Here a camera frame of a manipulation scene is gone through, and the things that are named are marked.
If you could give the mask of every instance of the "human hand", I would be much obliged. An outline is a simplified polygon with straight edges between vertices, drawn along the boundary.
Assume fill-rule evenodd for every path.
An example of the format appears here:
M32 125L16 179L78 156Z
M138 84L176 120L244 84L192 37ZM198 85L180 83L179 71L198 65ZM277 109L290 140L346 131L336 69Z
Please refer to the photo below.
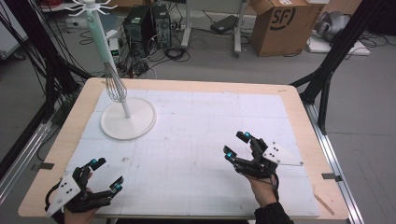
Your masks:
M64 224L89 224L93 220L93 215L99 208L83 213L72 213L67 208L64 209Z
M276 196L270 178L258 180L246 175L245 177L250 182L256 201L261 208L266 207L270 203L276 203Z

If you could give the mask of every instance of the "human arm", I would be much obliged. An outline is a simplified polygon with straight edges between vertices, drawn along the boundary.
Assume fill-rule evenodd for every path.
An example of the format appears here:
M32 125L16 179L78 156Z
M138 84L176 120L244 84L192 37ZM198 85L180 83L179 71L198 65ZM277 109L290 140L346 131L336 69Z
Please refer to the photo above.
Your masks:
M99 208L95 208L83 213L72 213L64 209L64 224L90 224L93 221L93 215Z
M257 224L290 224L290 218L276 200L270 179L257 180L247 177L260 208L256 209Z

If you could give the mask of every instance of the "robotic hand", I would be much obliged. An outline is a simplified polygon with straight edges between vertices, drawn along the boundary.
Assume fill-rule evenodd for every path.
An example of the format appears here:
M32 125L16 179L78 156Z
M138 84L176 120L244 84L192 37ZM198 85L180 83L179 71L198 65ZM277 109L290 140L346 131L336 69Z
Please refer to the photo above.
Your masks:
M253 156L252 161L247 161L236 157L236 153L229 147L224 146L225 159L229 161L235 171L241 175L247 175L255 179L270 178L276 173L277 164L264 158L263 154L268 146L262 139L257 139L250 133L238 132L236 136L245 143L250 142Z
M111 200L122 190L122 176L109 186L110 190L97 193L87 190L91 171L95 171L105 162L104 158L99 159L99 161L91 160L84 166L76 168L73 174L65 172L62 180L47 194L46 217L52 217L58 223L63 223L64 214L60 211L63 206L72 213L81 213L93 208L110 205ZM56 189L58 192L52 203L50 203L50 195Z
M236 157L236 153L227 146L224 146L223 149L225 153L224 158L229 161L233 165L235 171L241 175L262 182L266 182L263 181L264 179L269 179L270 183L268 184L273 186L276 199L279 200L277 193L279 188L279 178L276 174L277 166L279 164L301 166L303 162L299 161L294 155L283 149L276 142L267 146L261 138L257 139L250 133L237 132L236 136L245 143L250 143L253 160L247 161Z

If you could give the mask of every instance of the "cardboard box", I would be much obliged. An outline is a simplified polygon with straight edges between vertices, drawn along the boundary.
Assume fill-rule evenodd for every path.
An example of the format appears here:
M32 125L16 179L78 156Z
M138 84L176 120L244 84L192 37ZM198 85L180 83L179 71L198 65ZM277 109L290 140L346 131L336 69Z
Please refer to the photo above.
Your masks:
M323 11L340 11L343 14L353 15L360 3L361 0L331 0Z
M300 53L324 5L305 0L250 0L257 12L251 46L259 56Z
M108 6L119 6L119 7L132 7L134 5L139 6L149 6L151 4L150 0L111 0Z

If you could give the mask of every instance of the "hook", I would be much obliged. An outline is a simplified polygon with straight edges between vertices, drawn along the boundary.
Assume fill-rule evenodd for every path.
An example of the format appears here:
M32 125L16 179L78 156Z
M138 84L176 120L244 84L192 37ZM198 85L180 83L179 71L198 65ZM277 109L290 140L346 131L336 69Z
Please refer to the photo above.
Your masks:
M76 7L76 8L65 7L65 9L70 10L70 11L77 11L77 10L82 9L82 7Z
M69 16L74 16L74 17L76 17L76 16L79 16L79 15L81 15L81 13L83 13L85 10L81 10L80 12L78 12L77 14L69 14Z
M117 7L117 5L115 5L114 7L103 7L103 6L100 6L100 8L105 8L105 9L114 9L116 7Z
M82 4L82 3L78 2L77 0L73 0L73 2L76 3L77 5L80 5L80 6L84 6L85 5L85 4Z
M97 9L100 13L104 14L104 15L108 15L109 13L105 13L104 11L102 11L101 9Z
M97 4L99 4L99 5L107 5L109 2L111 2L111 0L108 0L107 2L105 2L105 3L97 3Z

